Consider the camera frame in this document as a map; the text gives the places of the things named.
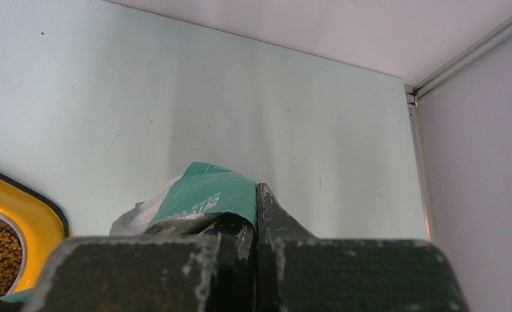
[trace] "metal bowl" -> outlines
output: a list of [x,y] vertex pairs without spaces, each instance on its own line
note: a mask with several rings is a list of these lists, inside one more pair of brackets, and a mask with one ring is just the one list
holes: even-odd
[[13,281],[13,284],[11,284],[11,287],[6,293],[11,294],[13,293],[13,290],[15,290],[15,288],[17,287],[17,284],[19,283],[19,280],[23,275],[23,271],[25,270],[25,265],[27,263],[27,244],[23,232],[21,232],[21,229],[17,226],[15,222],[13,222],[13,220],[9,219],[3,214],[0,214],[0,227],[15,235],[15,237],[19,240],[19,243],[21,244],[21,267],[19,268],[19,273],[17,274],[17,277]]

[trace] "black rubber edge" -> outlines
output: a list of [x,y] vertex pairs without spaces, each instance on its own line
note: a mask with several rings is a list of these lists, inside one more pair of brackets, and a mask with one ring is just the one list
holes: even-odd
[[12,185],[16,189],[19,189],[19,190],[27,193],[28,195],[36,198],[37,200],[40,200],[42,203],[44,203],[46,206],[48,206],[51,210],[53,210],[53,212],[61,220],[65,237],[70,236],[70,228],[69,228],[68,220],[67,220],[65,214],[63,213],[63,210],[56,203],[54,203],[53,201],[51,201],[49,198],[45,197],[44,195],[38,193],[37,191],[11,179],[10,177],[8,177],[5,174],[2,174],[1,172],[0,172],[0,180]]

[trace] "yellow pet bowl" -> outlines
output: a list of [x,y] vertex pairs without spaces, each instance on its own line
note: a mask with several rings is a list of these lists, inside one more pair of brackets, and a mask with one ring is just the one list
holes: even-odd
[[31,288],[49,254],[69,236],[68,221],[51,200],[3,174],[0,174],[0,219],[13,224],[24,244],[21,272],[8,293]]

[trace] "green bag piece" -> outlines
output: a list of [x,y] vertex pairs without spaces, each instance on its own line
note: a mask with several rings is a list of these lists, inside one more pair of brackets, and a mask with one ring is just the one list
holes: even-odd
[[257,182],[234,171],[193,162],[168,191],[149,227],[161,220],[235,213],[256,226]]

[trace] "white surface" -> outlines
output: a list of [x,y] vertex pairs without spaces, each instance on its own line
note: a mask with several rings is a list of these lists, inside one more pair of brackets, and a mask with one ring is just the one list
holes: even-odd
[[472,311],[512,311],[512,42],[417,111],[440,247]]
[[415,85],[512,15],[512,0],[111,0]]
[[401,80],[95,0],[0,1],[0,170],[76,233],[195,160],[320,236],[426,236]]

